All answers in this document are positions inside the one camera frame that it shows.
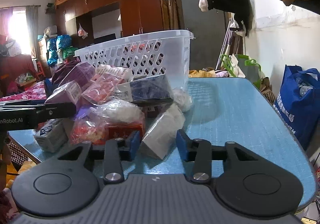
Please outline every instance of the white plastic bag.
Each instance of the white plastic bag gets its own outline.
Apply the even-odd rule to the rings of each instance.
[[[82,37],[82,39],[85,39],[88,36],[88,33],[81,27],[81,24],[79,24],[78,36]]]
[[[173,92],[173,99],[180,110],[184,113],[190,110],[192,106],[192,98],[183,87],[176,87],[172,90]]]

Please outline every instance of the curtain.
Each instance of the curtain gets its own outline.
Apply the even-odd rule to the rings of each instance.
[[[9,35],[9,22],[13,8],[0,9],[0,35]]]
[[[26,18],[31,54],[33,57],[40,59],[41,53],[38,47],[38,6],[26,6]]]

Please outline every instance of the red stool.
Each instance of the red stool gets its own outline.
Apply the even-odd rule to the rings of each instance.
[[[45,74],[44,74],[41,62],[39,60],[37,60],[36,64],[37,64],[37,68],[38,68],[38,72],[37,72],[38,77],[43,76],[45,78]]]

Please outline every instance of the hanging bag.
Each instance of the hanging bag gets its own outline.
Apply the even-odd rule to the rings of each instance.
[[[273,107],[306,150],[320,115],[319,71],[302,71],[300,66],[286,65],[280,93]]]

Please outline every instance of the yellow cloth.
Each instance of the yellow cloth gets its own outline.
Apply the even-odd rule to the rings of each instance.
[[[216,77],[216,73],[214,70],[206,72],[204,70],[190,70],[189,71],[189,77]]]

